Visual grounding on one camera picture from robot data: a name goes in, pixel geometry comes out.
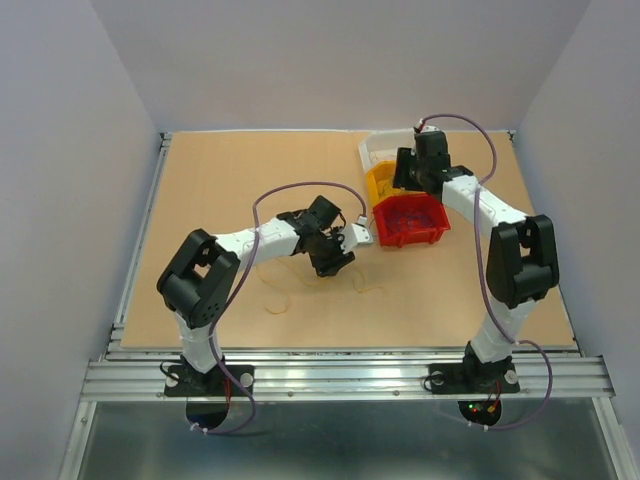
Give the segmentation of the yellow plastic bin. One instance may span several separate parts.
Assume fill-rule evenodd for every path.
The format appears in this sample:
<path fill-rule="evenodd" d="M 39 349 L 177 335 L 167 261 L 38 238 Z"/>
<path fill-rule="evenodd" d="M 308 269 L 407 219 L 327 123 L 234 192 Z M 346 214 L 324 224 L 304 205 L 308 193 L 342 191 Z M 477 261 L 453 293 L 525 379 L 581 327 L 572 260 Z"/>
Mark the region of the yellow plastic bin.
<path fill-rule="evenodd" d="M 389 197 L 405 194 L 405 191 L 393 187 L 395 168 L 394 161 L 382 161 L 365 173 L 366 189 L 371 207 L 375 207 Z"/>

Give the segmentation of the white plastic bin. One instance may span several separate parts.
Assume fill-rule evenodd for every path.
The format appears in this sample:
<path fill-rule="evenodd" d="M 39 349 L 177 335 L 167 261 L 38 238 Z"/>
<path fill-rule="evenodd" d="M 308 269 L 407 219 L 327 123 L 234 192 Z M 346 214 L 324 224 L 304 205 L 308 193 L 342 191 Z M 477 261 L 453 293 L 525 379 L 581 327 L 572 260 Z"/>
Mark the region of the white plastic bin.
<path fill-rule="evenodd" d="M 363 171 L 367 173 L 383 161 L 394 161 L 398 148 L 412 148 L 413 146 L 414 132 L 412 129 L 373 131 L 358 145 Z"/>

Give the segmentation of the red plastic bin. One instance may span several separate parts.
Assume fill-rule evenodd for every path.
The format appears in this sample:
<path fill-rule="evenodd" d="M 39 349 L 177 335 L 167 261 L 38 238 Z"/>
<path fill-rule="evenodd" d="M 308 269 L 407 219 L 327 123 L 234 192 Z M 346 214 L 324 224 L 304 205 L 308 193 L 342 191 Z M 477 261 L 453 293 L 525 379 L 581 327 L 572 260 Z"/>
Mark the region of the red plastic bin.
<path fill-rule="evenodd" d="M 427 194 L 388 197 L 373 215 L 382 247 L 435 244 L 451 229 L 444 206 Z"/>

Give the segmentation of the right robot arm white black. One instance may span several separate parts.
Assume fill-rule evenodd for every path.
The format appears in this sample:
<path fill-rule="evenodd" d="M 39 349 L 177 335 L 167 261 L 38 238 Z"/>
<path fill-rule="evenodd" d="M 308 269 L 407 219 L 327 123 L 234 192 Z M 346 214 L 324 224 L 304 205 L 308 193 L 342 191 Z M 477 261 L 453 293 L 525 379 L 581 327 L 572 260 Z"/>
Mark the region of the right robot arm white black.
<path fill-rule="evenodd" d="M 397 151 L 394 187 L 423 192 L 471 223 L 478 252 L 486 317 L 456 363 L 432 364 L 426 389 L 436 395 L 483 394 L 494 387 L 519 390 L 512 351 L 537 302 L 559 283 L 554 225 L 546 215 L 527 215 L 491 193 L 468 168 L 454 166 L 444 132 L 423 127 L 414 145 Z"/>

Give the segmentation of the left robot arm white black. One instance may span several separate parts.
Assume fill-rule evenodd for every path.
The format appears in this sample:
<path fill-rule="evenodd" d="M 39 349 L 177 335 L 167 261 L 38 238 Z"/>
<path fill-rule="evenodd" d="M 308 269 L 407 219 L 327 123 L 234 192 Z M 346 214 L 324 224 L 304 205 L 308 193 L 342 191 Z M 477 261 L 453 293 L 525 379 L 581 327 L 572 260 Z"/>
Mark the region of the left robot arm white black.
<path fill-rule="evenodd" d="M 354 223 L 324 196 L 301 210 L 235 233 L 192 231 L 157 282 L 174 313 L 182 339 L 176 364 L 163 369 L 168 397 L 215 396 L 232 387 L 217 338 L 217 324 L 246 281 L 265 261 L 298 254 L 309 257 L 319 278 L 335 276 L 373 241 L 365 216 Z"/>

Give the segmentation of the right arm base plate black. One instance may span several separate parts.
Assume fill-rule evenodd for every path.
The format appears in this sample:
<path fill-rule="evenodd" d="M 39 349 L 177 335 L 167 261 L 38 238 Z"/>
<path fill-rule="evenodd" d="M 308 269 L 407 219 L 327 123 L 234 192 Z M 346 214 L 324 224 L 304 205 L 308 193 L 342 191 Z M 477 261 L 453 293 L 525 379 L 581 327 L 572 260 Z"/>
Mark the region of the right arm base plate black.
<path fill-rule="evenodd" d="M 488 395 L 516 394 L 521 391 L 518 382 L 509 383 L 506 370 L 482 365 L 467 368 L 462 363 L 439 363 L 428 366 L 428 389 L 436 395 Z"/>

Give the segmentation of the aluminium frame rail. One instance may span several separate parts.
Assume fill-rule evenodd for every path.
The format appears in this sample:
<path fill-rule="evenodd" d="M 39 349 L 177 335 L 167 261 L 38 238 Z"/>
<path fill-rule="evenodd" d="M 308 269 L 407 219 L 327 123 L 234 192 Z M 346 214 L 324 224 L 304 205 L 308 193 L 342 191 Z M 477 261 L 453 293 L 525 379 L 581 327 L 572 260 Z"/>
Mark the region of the aluminium frame rail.
<path fill-rule="evenodd" d="M 459 349 L 363 350 L 228 350 L 231 365 L 254 368 L 253 395 L 259 402 L 428 400 L 421 380 L 431 364 L 457 362 Z M 552 396 L 611 398 L 615 389 L 605 361 L 575 350 L 555 350 L 550 361 L 531 349 L 515 352 L 513 360 L 521 390 L 515 399 L 543 397 L 554 377 Z M 161 365 L 176 360 L 167 351 L 112 351 L 86 370 L 81 398 L 94 402 L 164 401 Z"/>

